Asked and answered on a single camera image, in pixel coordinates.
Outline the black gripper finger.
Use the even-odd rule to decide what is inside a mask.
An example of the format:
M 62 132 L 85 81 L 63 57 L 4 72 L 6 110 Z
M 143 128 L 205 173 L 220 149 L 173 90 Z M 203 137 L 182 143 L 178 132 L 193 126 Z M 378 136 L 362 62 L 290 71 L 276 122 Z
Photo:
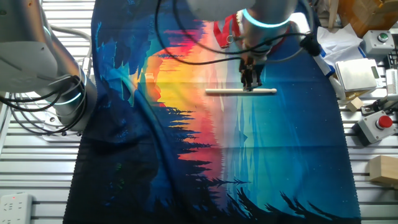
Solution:
M 252 87 L 252 72 L 243 70 L 241 73 L 241 83 L 243 84 L 243 90 L 251 91 Z
M 261 73 L 257 73 L 255 70 L 252 71 L 252 88 L 262 86 Z

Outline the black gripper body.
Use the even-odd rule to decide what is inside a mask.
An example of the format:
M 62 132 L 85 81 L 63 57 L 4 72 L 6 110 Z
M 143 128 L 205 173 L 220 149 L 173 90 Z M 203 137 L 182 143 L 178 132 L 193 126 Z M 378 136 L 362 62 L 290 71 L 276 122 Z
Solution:
M 257 63 L 252 57 L 241 58 L 239 72 L 243 73 L 248 67 L 255 70 L 257 74 L 261 74 L 264 69 L 264 64 Z

